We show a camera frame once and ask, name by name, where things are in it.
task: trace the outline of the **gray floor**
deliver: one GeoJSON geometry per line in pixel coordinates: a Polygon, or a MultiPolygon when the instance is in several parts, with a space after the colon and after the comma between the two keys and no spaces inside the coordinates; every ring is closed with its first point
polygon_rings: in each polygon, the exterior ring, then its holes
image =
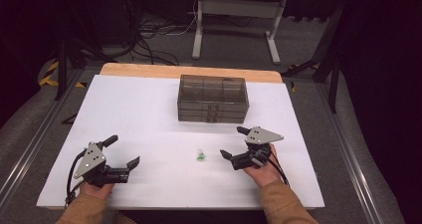
{"type": "MultiPolygon", "coordinates": [[[[325,23],[317,20],[295,23],[293,19],[282,19],[276,36],[282,64],[274,66],[264,40],[264,32],[270,25],[271,20],[253,19],[247,27],[239,28],[221,20],[208,20],[204,28],[201,59],[197,61],[190,58],[193,30],[180,36],[157,35],[147,42],[153,50],[175,55],[183,66],[285,71],[288,65],[301,64],[312,56],[325,27],[325,23]]],[[[140,61],[130,55],[118,60],[123,63],[148,63],[148,60],[140,61]]],[[[91,63],[79,82],[89,83],[100,68],[91,63]]],[[[300,79],[285,79],[286,83],[294,81],[297,86],[296,92],[290,89],[290,95],[319,176],[318,181],[326,205],[325,208],[312,210],[311,214],[320,223],[368,223],[340,152],[339,140],[330,122],[332,114],[325,110],[325,97],[318,92],[320,85],[312,83],[311,73],[312,71],[304,71],[299,75],[300,79]]],[[[62,211],[36,207],[36,202],[45,178],[71,129],[69,124],[61,124],[61,121],[78,112],[86,91],[87,89],[83,88],[73,88],[70,92],[36,158],[0,216],[0,223],[53,223],[62,214],[62,211]]],[[[42,89],[0,129],[1,184],[8,179],[14,164],[25,151],[43,117],[54,103],[55,94],[55,87],[42,86],[42,89]]],[[[344,139],[352,147],[383,222],[404,223],[394,195],[368,152],[342,77],[338,88],[335,118],[340,121],[344,139]]],[[[65,198],[65,187],[58,188],[63,189],[65,198]]],[[[107,214],[106,222],[109,222],[108,217],[111,213],[112,211],[107,214]]]]}

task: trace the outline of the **metal desk leg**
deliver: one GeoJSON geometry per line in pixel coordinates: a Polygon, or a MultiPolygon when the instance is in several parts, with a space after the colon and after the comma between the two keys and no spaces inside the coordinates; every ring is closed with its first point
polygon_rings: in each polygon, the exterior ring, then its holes
{"type": "Polygon", "coordinates": [[[198,60],[201,56],[201,43],[202,43],[202,6],[203,0],[198,0],[198,13],[196,17],[196,34],[195,42],[193,43],[192,59],[198,60]]]}
{"type": "Polygon", "coordinates": [[[276,17],[274,18],[274,22],[273,22],[273,30],[271,32],[270,31],[266,32],[268,47],[270,48],[271,57],[273,58],[273,63],[275,65],[279,65],[281,62],[280,62],[279,52],[277,51],[276,43],[274,41],[274,37],[276,36],[277,29],[279,28],[280,20],[282,19],[283,10],[285,10],[286,1],[287,0],[280,1],[280,6],[277,9],[276,17]]]}

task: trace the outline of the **white table surface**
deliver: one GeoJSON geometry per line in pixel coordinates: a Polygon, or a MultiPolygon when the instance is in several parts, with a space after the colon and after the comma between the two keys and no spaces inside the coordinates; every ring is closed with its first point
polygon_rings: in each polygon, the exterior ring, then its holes
{"type": "MultiPolygon", "coordinates": [[[[260,209],[254,181],[220,154],[247,150],[238,124],[178,121],[178,86],[178,79],[95,76],[37,206],[63,208],[76,155],[90,141],[117,134],[118,141],[103,150],[106,164],[125,167],[138,156],[140,164],[128,183],[115,186],[109,207],[260,209]],[[204,161],[196,160],[198,149],[204,161]]],[[[286,85],[248,82],[247,90],[250,108],[241,126],[283,135],[274,145],[292,189],[305,207],[324,207],[286,85]]]]}

